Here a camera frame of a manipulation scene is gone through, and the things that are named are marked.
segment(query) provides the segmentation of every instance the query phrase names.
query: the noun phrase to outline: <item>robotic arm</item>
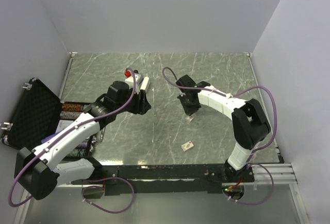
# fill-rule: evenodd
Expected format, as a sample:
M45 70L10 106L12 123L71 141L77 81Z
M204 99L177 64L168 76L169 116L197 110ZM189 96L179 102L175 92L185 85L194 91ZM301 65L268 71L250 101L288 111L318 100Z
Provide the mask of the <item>robotic arm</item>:
M140 76L140 74L136 74L137 83L142 82L139 78ZM145 90L141 88L134 93L129 104L117 114L96 121L91 121L84 125L79 125L87 120L103 116L123 106L123 104L130 98L133 91L129 86L131 85L130 82L133 82L131 77L128 77L125 82L113 82L107 93L102 94L97 98L97 100L90 104L85 109L85 112L82 113L70 126L46 143L35 147L32 151L23 148L18 152L15 166L15 178L27 163L36 157L36 155L40 154L42 151L46 151L18 180L18 182L35 199L40 200L45 198L58 185L78 179L88 179L93 173L97 173L97 169L102 166L93 158L83 158L76 162L64 164L59 163L84 139L97 133L106 125L113 122L116 119L117 114L127 111L133 114L144 115L149 109L151 109L151 106L146 99ZM55 142L61 135L68 132L73 127L73 131L66 134L50 149L47 148L52 142Z
M225 173L229 179L239 176L246 168L247 160L253 149L271 131L261 104L256 99L246 101L233 98L231 94L223 93L204 81L196 84L188 75L179 78L176 84L181 87L210 89L209 91L180 89L182 93L178 98L188 116L198 111L201 105L206 105L233 121L236 144L232 154L225 162Z

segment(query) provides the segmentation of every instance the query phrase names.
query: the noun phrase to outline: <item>red object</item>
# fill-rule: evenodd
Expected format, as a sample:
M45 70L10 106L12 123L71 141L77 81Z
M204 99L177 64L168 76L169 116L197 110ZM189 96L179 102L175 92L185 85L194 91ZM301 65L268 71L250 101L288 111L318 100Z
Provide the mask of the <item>red object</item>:
M125 74L125 76L126 76L127 78L132 76L132 74L131 74L129 71L124 72L124 74Z

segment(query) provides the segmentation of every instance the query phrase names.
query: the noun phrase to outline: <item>white wall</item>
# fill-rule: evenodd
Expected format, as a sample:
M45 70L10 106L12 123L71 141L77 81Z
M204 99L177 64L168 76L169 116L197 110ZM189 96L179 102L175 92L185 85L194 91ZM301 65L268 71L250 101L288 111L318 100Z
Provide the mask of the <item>white wall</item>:
M250 52L279 0L41 0L71 52Z
M330 219L330 0L281 0L254 49L278 106L277 141L312 223Z
M40 0L0 0L0 122L13 111L20 87L37 76L59 92L68 53ZM7 203L17 151L0 144L1 223L12 223L17 209ZM14 200L22 196L17 187Z

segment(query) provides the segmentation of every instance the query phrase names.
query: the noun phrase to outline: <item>case lid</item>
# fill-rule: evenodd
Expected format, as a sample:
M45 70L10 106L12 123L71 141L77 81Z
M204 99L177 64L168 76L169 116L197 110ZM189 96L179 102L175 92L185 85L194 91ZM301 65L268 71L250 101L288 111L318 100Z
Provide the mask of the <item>case lid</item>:
M38 78L26 85L10 122L12 127L2 134L2 143L31 150L55 132L62 104Z

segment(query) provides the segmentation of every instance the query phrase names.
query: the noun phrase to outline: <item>marble table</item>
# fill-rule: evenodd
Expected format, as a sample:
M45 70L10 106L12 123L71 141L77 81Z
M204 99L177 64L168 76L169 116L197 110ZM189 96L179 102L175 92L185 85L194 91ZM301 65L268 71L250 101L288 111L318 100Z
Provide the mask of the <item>marble table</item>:
M62 95L64 101L95 101L113 81L124 80L127 67L151 80L147 99L152 109L143 116L122 113L107 126L104 141L93 153L103 165L224 163L230 156L236 142L232 122L206 106L187 121L177 99L180 91L162 77L165 66L178 77L188 74L196 82L207 81L223 92L236 93L256 85L245 53L76 54ZM261 100L256 89L241 98ZM194 147L184 152L181 145L188 141ZM259 151L254 161L278 163L275 144Z

